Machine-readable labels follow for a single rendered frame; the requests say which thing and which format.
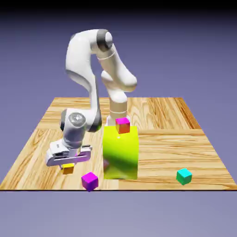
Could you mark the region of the small pink orange cube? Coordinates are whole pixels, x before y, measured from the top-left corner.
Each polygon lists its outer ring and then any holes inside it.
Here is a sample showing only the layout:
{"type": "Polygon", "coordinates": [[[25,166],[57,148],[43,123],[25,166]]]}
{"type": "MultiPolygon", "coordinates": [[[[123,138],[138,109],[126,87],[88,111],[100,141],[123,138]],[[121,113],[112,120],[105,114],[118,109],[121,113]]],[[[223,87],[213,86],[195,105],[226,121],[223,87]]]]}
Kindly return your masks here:
{"type": "Polygon", "coordinates": [[[116,130],[119,134],[130,132],[130,121],[127,117],[115,119],[116,130]]]}

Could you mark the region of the small purple cube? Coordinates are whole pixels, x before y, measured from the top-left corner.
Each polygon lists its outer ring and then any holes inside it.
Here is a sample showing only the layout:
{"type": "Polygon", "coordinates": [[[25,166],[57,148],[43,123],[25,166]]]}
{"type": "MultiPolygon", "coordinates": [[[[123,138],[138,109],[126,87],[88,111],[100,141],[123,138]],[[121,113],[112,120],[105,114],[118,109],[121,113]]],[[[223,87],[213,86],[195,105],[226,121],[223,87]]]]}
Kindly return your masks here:
{"type": "Polygon", "coordinates": [[[82,186],[89,192],[93,191],[95,188],[99,186],[98,177],[92,172],[83,175],[81,177],[81,181],[82,186]]]}

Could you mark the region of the small yellow cube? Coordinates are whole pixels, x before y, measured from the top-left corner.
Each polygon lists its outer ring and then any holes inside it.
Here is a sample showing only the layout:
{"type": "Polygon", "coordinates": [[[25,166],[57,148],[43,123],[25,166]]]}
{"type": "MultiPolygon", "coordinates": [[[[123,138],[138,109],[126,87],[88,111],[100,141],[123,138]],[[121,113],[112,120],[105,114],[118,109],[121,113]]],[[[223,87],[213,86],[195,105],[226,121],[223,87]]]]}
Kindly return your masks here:
{"type": "Polygon", "coordinates": [[[64,175],[72,174],[74,171],[74,163],[67,163],[61,165],[61,170],[64,175]]]}

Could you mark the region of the small teal cube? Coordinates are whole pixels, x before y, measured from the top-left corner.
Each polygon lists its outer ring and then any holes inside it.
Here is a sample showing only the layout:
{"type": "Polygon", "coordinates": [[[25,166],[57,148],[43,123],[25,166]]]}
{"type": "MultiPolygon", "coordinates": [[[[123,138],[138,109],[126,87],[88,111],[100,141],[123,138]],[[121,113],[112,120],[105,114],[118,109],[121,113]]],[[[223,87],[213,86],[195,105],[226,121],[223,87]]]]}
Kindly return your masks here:
{"type": "Polygon", "coordinates": [[[186,185],[191,182],[192,180],[192,173],[186,169],[180,169],[176,173],[176,180],[181,184],[181,185],[186,185]]]}

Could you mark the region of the large yellow-green box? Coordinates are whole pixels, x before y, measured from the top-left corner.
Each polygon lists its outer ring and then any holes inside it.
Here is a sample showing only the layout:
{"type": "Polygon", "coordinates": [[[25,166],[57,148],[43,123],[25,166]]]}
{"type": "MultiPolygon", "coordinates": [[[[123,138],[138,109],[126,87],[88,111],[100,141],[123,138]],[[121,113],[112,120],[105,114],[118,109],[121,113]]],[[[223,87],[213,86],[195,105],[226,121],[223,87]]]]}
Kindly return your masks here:
{"type": "Polygon", "coordinates": [[[137,179],[139,139],[136,126],[122,134],[115,126],[104,127],[102,149],[104,179],[137,179]]]}

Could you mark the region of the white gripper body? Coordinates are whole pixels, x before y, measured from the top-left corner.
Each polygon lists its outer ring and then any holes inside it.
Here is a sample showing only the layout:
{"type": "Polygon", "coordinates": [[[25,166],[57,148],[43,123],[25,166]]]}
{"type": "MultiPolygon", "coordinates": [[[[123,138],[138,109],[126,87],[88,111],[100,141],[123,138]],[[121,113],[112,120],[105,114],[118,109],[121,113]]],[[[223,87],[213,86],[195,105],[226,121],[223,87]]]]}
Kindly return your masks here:
{"type": "Polygon", "coordinates": [[[92,151],[91,145],[83,145],[81,146],[81,150],[78,155],[56,156],[51,154],[50,149],[48,149],[46,153],[46,165],[48,167],[57,165],[61,167],[63,164],[70,164],[70,163],[77,164],[79,162],[85,162],[91,158],[91,151],[92,151]]]}

